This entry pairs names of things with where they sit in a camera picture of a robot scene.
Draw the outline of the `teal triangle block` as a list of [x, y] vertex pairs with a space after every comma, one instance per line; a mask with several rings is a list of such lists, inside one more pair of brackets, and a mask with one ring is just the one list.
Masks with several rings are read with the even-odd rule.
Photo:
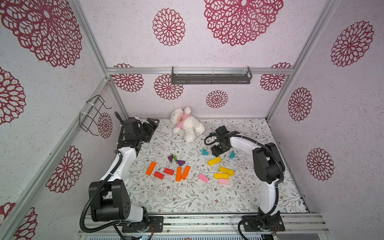
[[229, 159], [234, 159], [235, 157], [236, 157], [236, 153], [234, 151], [232, 151], [230, 153]]
[[208, 155], [209, 155], [209, 153], [207, 152], [207, 150], [205, 150], [205, 149], [202, 149], [202, 155], [203, 155], [203, 156], [208, 156]]

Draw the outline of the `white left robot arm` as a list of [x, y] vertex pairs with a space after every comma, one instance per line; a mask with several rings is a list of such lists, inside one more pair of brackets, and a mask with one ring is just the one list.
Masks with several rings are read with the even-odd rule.
[[148, 118], [141, 122], [135, 117], [123, 120], [119, 114], [116, 117], [121, 130], [115, 159], [106, 174], [98, 182], [90, 184], [89, 200], [81, 213], [79, 225], [84, 233], [113, 227], [123, 238], [119, 226], [128, 226], [137, 232], [154, 229], [147, 209], [131, 202], [125, 180], [142, 144], [150, 142], [160, 121]]

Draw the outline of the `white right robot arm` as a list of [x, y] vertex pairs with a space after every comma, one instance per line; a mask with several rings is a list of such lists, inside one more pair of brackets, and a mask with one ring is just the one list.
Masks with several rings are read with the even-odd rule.
[[212, 146], [212, 153], [216, 157], [230, 148], [240, 149], [253, 156], [256, 176], [263, 182], [262, 200], [256, 216], [238, 223], [241, 237], [247, 239], [241, 230], [241, 225], [246, 222], [259, 223], [259, 228], [265, 231], [269, 226], [278, 224], [281, 220], [281, 212], [277, 209], [279, 184], [284, 181], [285, 165], [277, 146], [273, 143], [264, 145], [236, 131], [222, 135], [211, 133], [204, 139], [204, 144]]

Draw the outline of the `magenta pink block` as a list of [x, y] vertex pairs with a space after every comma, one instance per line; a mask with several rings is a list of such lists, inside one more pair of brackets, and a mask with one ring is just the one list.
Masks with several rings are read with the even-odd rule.
[[203, 181], [204, 183], [207, 183], [210, 179], [208, 177], [206, 177], [205, 175], [203, 174], [199, 174], [198, 175], [198, 179]]

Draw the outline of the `light pink block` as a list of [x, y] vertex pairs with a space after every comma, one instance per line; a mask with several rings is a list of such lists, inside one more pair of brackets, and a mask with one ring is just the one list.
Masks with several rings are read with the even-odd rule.
[[219, 179], [219, 184], [220, 185], [229, 185], [230, 180], [229, 179]]

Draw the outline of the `white teddy bear pink shirt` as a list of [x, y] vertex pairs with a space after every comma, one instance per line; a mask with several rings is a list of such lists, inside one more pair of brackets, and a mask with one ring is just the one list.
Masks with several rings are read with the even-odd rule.
[[170, 116], [170, 121], [174, 125], [173, 134], [177, 135], [184, 131], [185, 141], [188, 143], [193, 142], [197, 136], [202, 135], [206, 130], [203, 123], [191, 113], [190, 107], [176, 108]]

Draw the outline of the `left purple triangle block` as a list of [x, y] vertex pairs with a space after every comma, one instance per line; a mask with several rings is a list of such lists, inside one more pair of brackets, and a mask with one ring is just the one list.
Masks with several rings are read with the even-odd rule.
[[170, 161], [170, 163], [172, 163], [174, 161], [174, 155], [169, 155], [168, 160]]

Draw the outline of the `purple triangle block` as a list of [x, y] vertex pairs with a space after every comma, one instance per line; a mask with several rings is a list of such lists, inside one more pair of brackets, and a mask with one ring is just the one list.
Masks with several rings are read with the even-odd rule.
[[172, 163], [174, 161], [174, 155], [169, 155], [168, 160], [170, 161], [170, 163]]
[[177, 164], [181, 167], [185, 164], [186, 162], [185, 161], [182, 161], [182, 160], [177, 160]]

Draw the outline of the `left orange long block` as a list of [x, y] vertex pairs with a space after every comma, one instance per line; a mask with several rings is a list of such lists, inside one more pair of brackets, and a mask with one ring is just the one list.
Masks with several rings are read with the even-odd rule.
[[156, 162], [151, 162], [151, 164], [149, 165], [149, 167], [148, 167], [148, 169], [146, 171], [146, 175], [150, 176], [153, 173], [156, 165], [157, 165]]

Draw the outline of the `orange long block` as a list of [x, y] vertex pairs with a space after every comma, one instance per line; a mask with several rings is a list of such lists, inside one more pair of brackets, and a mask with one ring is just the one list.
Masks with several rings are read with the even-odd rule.
[[182, 176], [182, 167], [177, 167], [176, 182], [180, 182], [181, 181], [181, 176]]
[[182, 179], [182, 180], [186, 180], [186, 178], [188, 177], [188, 174], [189, 174], [190, 170], [191, 170], [191, 167], [190, 167], [190, 166], [186, 166], [186, 167], [185, 167], [185, 169], [184, 169], [184, 171], [183, 171], [183, 173], [182, 173], [182, 175], [181, 175], [181, 179]]
[[150, 176], [153, 173], [156, 165], [157, 165], [156, 162], [151, 162], [151, 164], [149, 165], [149, 167], [148, 167], [148, 169], [146, 171], [146, 175]]

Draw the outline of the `right purple triangle block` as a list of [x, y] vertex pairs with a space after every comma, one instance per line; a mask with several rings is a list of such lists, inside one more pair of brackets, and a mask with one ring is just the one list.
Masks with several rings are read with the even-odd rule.
[[182, 161], [182, 160], [177, 160], [177, 164], [181, 167], [185, 164], [186, 162], [185, 161]]

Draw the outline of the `right orange long block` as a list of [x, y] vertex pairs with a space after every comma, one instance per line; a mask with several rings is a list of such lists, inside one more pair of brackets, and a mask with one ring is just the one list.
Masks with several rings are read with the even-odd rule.
[[186, 178], [188, 177], [188, 174], [189, 174], [190, 170], [191, 170], [191, 167], [190, 167], [190, 166], [186, 166], [186, 167], [185, 167], [185, 169], [184, 169], [184, 171], [183, 171], [183, 173], [182, 173], [182, 175], [181, 175], [181, 179], [182, 179], [182, 180], [186, 180]]

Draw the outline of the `middle orange long block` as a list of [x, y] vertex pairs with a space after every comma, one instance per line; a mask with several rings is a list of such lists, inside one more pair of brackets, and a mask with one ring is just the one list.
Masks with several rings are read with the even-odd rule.
[[180, 182], [181, 181], [181, 176], [182, 176], [182, 167], [177, 167], [176, 182]]

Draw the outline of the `left red block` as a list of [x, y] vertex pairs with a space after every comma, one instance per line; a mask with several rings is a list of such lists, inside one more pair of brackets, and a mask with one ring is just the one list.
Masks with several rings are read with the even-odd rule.
[[162, 173], [160, 173], [160, 172], [157, 172], [157, 171], [156, 171], [156, 172], [154, 173], [154, 177], [156, 177], [157, 179], [163, 180], [164, 177], [165, 177], [165, 175], [162, 174]]

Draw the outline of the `red block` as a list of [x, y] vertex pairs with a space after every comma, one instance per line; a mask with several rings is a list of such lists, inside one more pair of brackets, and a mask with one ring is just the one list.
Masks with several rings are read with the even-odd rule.
[[157, 172], [157, 171], [156, 171], [156, 172], [154, 173], [154, 177], [156, 177], [157, 179], [163, 180], [164, 177], [165, 177], [165, 175], [162, 174], [162, 173], [160, 173], [160, 172]]
[[164, 169], [164, 173], [167, 174], [167, 175], [173, 176], [175, 171], [172, 170], [172, 169], [169, 169], [169, 168], [165, 168]]

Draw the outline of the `right red block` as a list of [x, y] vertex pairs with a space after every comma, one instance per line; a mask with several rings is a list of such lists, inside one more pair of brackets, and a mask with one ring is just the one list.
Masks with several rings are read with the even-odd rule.
[[164, 169], [164, 173], [167, 174], [167, 175], [173, 176], [175, 171], [172, 170], [172, 169], [169, 169], [169, 168], [165, 168]]

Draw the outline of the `grey wall shelf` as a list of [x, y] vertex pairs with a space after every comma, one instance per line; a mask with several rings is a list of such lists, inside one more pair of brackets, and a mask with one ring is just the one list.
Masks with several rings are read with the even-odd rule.
[[248, 85], [252, 78], [249, 67], [242, 74], [179, 74], [174, 67], [171, 72], [173, 85]]

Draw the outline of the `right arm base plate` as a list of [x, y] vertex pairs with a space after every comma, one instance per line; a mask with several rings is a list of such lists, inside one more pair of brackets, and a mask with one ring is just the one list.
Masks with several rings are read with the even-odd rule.
[[253, 220], [256, 216], [243, 216], [242, 220], [246, 220], [243, 223], [246, 232], [257, 232], [257, 231], [272, 231], [272, 232], [283, 232], [286, 230], [283, 220], [279, 214], [268, 216], [266, 218]]

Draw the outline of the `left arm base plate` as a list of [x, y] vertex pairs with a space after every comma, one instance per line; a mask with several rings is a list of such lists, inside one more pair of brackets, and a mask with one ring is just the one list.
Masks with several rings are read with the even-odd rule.
[[164, 226], [163, 216], [149, 216], [147, 220], [140, 223], [132, 223], [129, 226], [123, 226], [123, 233], [161, 233]]

